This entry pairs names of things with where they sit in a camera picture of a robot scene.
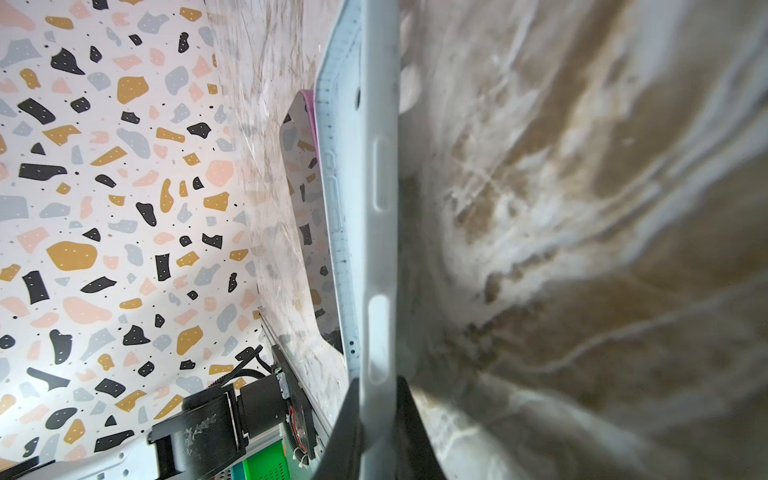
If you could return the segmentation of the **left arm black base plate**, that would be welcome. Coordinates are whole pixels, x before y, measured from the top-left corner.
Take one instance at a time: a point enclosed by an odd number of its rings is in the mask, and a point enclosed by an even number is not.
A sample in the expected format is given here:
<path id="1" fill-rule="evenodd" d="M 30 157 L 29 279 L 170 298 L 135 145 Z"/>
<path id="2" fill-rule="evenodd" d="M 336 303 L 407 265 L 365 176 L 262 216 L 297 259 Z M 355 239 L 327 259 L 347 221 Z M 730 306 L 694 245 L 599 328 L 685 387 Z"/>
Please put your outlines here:
<path id="1" fill-rule="evenodd" d="M 245 454 L 247 439 L 231 385 L 182 401 L 182 411 L 149 432 L 160 479 L 212 479 Z"/>

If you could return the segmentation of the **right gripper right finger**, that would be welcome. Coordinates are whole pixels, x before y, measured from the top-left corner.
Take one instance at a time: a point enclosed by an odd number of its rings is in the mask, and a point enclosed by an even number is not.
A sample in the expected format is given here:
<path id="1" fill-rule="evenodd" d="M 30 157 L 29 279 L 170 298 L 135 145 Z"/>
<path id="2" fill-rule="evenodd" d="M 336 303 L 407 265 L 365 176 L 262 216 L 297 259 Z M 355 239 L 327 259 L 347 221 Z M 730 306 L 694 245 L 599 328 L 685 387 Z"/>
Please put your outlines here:
<path id="1" fill-rule="evenodd" d="M 406 379 L 397 377 L 396 479 L 446 480 Z"/>

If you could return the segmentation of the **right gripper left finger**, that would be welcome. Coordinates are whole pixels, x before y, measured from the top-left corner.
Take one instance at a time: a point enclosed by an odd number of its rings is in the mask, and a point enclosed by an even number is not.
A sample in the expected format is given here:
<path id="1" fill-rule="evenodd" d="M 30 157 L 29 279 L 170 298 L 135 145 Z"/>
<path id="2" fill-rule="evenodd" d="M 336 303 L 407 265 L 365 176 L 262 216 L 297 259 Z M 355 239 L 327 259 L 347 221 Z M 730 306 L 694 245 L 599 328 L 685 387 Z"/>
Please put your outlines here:
<path id="1" fill-rule="evenodd" d="M 359 379 L 349 385 L 314 480 L 358 480 L 363 451 Z"/>

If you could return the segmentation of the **purple phone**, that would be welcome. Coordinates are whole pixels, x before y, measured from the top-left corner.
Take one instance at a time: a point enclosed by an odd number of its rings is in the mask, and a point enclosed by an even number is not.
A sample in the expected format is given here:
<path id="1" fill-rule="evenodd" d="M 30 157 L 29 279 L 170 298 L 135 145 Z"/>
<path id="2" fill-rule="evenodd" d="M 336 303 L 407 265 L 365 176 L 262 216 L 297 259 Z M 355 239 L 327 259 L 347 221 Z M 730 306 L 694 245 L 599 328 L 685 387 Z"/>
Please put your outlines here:
<path id="1" fill-rule="evenodd" d="M 343 353 L 311 91 L 296 94 L 279 139 L 317 328 Z"/>

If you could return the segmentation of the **grey phone case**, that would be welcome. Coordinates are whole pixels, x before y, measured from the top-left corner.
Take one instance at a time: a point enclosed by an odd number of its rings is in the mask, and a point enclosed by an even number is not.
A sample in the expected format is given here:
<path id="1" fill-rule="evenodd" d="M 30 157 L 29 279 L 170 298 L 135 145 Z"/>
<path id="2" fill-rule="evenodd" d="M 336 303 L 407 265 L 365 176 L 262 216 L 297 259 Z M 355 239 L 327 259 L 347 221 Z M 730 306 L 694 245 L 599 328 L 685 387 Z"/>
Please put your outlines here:
<path id="1" fill-rule="evenodd" d="M 400 17 L 343 1 L 314 87 L 315 122 L 359 479 L 396 476 Z"/>

